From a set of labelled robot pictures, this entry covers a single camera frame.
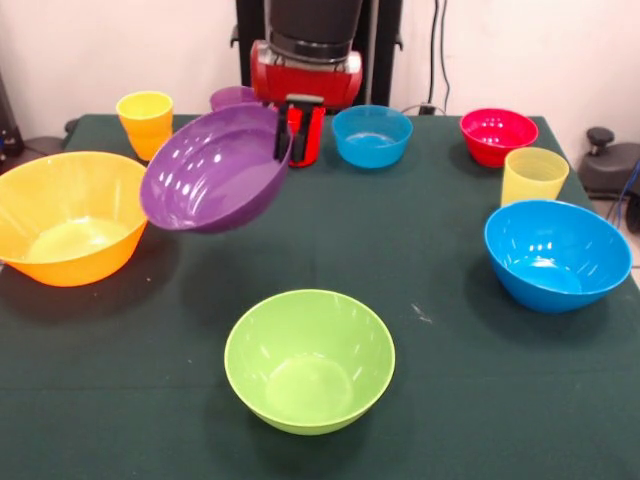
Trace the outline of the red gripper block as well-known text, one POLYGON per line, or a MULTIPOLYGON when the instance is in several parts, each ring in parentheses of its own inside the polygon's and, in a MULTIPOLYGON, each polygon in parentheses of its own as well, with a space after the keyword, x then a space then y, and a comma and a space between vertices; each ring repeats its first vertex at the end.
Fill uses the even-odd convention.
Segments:
MULTIPOLYGON (((258 99, 281 104, 277 107, 277 124, 273 158, 288 162, 291 149, 289 128, 290 104, 293 96, 317 97, 327 108, 350 107, 363 80, 363 61, 359 52, 351 51, 338 63, 308 63, 280 55, 265 40, 256 40, 250 52, 251 87, 258 99)), ((298 132, 306 127, 305 151, 300 164, 313 164, 318 157, 326 109, 300 109, 298 132)))

